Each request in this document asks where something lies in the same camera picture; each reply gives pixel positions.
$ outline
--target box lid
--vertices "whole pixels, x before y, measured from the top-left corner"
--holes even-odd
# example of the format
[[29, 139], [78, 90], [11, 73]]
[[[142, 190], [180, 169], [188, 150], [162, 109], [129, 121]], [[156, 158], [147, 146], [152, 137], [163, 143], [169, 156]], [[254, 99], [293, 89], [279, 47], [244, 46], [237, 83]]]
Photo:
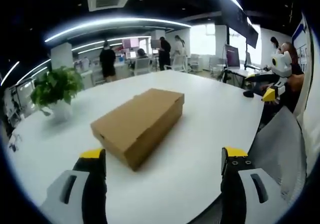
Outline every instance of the box lid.
[[92, 127], [124, 152], [183, 96], [178, 92], [149, 89], [96, 120]]

